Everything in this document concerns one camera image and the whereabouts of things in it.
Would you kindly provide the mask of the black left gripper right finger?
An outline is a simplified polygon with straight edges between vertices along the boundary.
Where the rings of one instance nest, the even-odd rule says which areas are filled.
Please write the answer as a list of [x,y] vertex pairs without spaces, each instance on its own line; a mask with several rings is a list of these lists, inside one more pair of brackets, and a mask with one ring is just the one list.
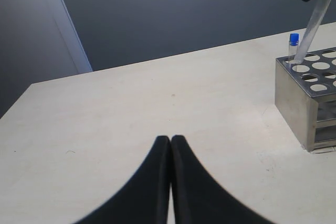
[[271,223],[229,194],[204,168],[186,138],[171,139],[176,223]]

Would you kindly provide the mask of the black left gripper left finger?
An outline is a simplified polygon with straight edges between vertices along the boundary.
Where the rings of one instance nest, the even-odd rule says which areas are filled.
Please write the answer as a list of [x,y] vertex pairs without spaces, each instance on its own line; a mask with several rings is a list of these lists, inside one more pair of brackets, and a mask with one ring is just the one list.
[[77,223],[167,223],[171,182],[171,142],[158,136],[127,183]]

